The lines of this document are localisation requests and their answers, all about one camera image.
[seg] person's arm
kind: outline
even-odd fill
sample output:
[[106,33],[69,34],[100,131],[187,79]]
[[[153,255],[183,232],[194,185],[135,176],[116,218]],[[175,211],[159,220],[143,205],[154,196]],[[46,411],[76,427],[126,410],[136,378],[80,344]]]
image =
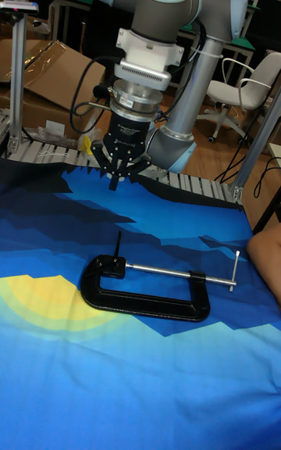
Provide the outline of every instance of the person's arm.
[[247,253],[281,306],[281,224],[253,236]]

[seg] white office chair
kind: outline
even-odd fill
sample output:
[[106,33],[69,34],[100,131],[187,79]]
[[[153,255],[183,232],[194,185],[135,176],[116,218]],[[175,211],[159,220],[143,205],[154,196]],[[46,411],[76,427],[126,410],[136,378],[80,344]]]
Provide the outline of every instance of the white office chair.
[[[241,66],[246,66],[250,72],[250,78],[242,78],[238,82],[238,87],[232,87],[226,83],[225,62],[230,61]],[[234,129],[242,137],[240,142],[245,137],[245,133],[239,128],[239,122],[233,116],[229,115],[232,106],[239,106],[244,112],[247,109],[258,108],[269,92],[278,72],[281,70],[281,54],[273,52],[266,56],[255,70],[243,63],[231,58],[224,58],[222,61],[222,75],[223,82],[212,80],[208,86],[207,95],[216,102],[222,103],[222,111],[206,109],[203,115],[198,115],[199,120],[213,120],[216,128],[208,141],[213,143],[218,135],[219,129],[222,125],[227,125]]]

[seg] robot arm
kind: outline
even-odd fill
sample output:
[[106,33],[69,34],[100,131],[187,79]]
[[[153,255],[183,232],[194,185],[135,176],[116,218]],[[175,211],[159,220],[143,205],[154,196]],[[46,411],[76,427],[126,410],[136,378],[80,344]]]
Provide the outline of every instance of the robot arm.
[[[180,172],[195,147],[192,127],[212,79],[225,42],[240,36],[247,0],[102,0],[134,11],[131,30],[119,30],[117,47],[125,59],[116,64],[112,118],[104,145],[92,151],[116,189],[118,180],[154,164]],[[183,72],[179,90],[165,126],[147,139],[156,117],[160,91],[169,84],[168,65],[180,64],[183,48],[176,45],[179,29],[196,19],[203,24],[205,42]]]

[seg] blue fabric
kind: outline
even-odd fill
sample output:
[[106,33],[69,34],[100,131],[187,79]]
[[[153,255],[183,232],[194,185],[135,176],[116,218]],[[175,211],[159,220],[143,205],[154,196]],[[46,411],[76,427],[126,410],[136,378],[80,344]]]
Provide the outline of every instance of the blue fabric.
[[[279,450],[281,319],[244,250],[244,212],[169,202],[127,180],[113,192],[84,168],[62,179],[70,193],[0,185],[0,447]],[[202,323],[87,318],[74,286],[113,253],[120,227],[132,263],[230,278],[241,250],[237,287],[208,284]],[[189,298],[184,280],[132,270],[103,286]]]

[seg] chair wheel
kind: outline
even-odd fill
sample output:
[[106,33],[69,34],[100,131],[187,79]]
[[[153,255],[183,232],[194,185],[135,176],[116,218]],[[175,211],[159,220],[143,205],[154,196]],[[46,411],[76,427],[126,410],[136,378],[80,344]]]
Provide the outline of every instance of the chair wheel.
[[242,138],[238,141],[238,144],[239,144],[239,145],[242,145],[242,144],[245,143],[246,141],[247,141],[247,136],[242,137]]

